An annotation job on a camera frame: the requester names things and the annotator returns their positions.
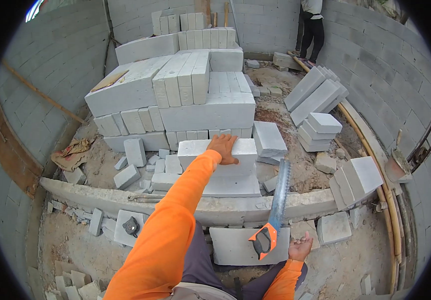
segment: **gray pants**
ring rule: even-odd
[[[244,300],[262,300],[264,294],[271,286],[279,271],[284,267],[286,261],[281,261],[261,277],[250,281],[242,286]],[[304,263],[302,274],[299,276],[294,290],[302,285],[307,275],[307,265]],[[195,224],[195,232],[190,246],[184,258],[184,272],[182,282],[198,283],[211,286],[236,297],[236,291],[225,287],[217,278],[212,267],[209,249],[206,246],[204,232],[199,222]]]

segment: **black pants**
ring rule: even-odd
[[[324,25],[322,24],[322,19],[304,20],[304,36],[302,37],[302,44],[300,46],[300,57],[305,58],[307,56],[307,49],[311,45],[313,38],[314,48],[312,48],[312,54],[308,60],[315,63],[324,45]]]
[[[281,261],[261,277],[243,285],[242,293],[244,300],[262,300],[262,297],[285,264],[286,261]],[[307,275],[307,265],[305,263],[301,272],[302,274],[299,276],[294,290],[297,290],[302,285]],[[236,297],[236,291],[225,287],[214,272],[204,232],[199,222],[196,222],[194,237],[184,257],[184,272],[182,273],[181,281],[211,286]]]

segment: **worker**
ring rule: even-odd
[[[322,0],[301,0],[302,13],[300,17],[304,21],[304,36],[300,45],[300,60],[314,67],[317,56],[324,45],[324,25],[322,24],[323,16],[321,15]],[[314,47],[310,58],[307,60],[307,49],[314,39]]]
[[[194,212],[218,164],[239,164],[231,155],[237,136],[214,135],[155,205],[124,265],[112,278],[104,300],[236,300],[237,291],[216,277],[202,226]],[[286,261],[242,286],[244,300],[293,300],[307,274],[304,259],[313,238],[290,243]]]

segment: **orange long sleeve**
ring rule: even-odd
[[[169,297],[183,275],[184,256],[195,230],[194,212],[222,157],[207,150],[188,166],[155,206],[104,300]]]
[[[262,300],[293,300],[297,279],[301,276],[303,261],[288,259],[279,271]]]

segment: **floor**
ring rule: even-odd
[[[298,72],[280,72],[271,63],[262,63],[260,69],[249,69],[247,74],[256,85],[270,84],[283,90],[283,98],[290,93],[301,79]],[[277,123],[288,147],[287,157],[292,162],[293,178],[291,191],[306,193],[314,189],[328,188],[332,175],[325,174],[314,168],[314,153],[306,153],[297,140],[297,129],[292,123],[283,98],[260,97],[257,100],[256,116],[258,121]],[[343,130],[338,139],[347,149],[352,158],[358,157],[357,151],[362,148],[355,132],[335,109],[332,114],[343,124]],[[95,139],[89,152],[88,162],[83,166],[87,176],[87,185],[99,188],[115,188],[113,176],[117,173],[114,165],[122,153],[113,153],[97,134],[97,127],[92,118],[89,125],[81,126],[75,138]],[[338,148],[332,141],[328,154],[336,157]],[[338,159],[341,166],[344,160]],[[143,179],[149,179],[150,174],[145,168],[140,168]],[[275,176],[274,166],[257,163],[257,175],[263,182]],[[63,180],[60,172],[56,177]],[[363,223],[352,231],[352,237],[347,241],[322,246],[315,249],[307,258],[308,275],[304,284],[296,291],[298,299],[304,291],[324,297],[320,299],[355,299],[361,293],[360,281],[365,274],[370,274],[372,286],[377,294],[388,292],[390,260],[388,238],[384,216],[368,210],[363,217]],[[55,288],[55,260],[75,264],[81,272],[91,275],[92,279],[101,279],[107,285],[114,273],[123,265],[131,247],[121,247],[110,242],[104,235],[94,237],[87,231],[87,226],[77,224],[64,213],[43,214],[40,229],[40,267],[43,270],[44,288]],[[233,278],[239,277],[242,284],[252,277],[264,274],[268,267],[244,267],[233,270],[216,267],[217,275],[228,287],[233,287]]]

